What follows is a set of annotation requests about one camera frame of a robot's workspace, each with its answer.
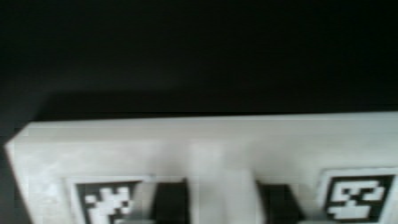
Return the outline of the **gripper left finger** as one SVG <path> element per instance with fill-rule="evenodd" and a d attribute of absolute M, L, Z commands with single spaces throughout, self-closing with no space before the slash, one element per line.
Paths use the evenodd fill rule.
<path fill-rule="evenodd" d="M 155 224 L 191 224 L 191 189 L 189 182 L 161 182 L 152 205 Z"/>

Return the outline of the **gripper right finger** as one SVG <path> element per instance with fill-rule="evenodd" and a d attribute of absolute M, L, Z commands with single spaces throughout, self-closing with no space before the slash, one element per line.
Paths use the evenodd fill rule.
<path fill-rule="evenodd" d="M 287 184 L 258 184 L 265 224 L 299 224 L 306 219 L 299 201 Z"/>

